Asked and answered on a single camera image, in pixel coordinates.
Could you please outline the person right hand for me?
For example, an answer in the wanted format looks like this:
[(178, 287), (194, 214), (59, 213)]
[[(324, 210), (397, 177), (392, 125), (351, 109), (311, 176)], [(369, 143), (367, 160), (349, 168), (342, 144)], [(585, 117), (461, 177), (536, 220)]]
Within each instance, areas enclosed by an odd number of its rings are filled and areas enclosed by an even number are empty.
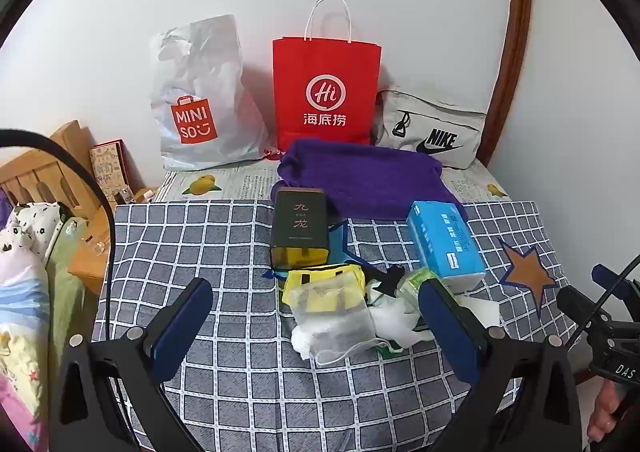
[(616, 384), (612, 380), (604, 380), (587, 425), (587, 436), (590, 441), (600, 442), (609, 432), (612, 432), (617, 423), (614, 413), (621, 401)]

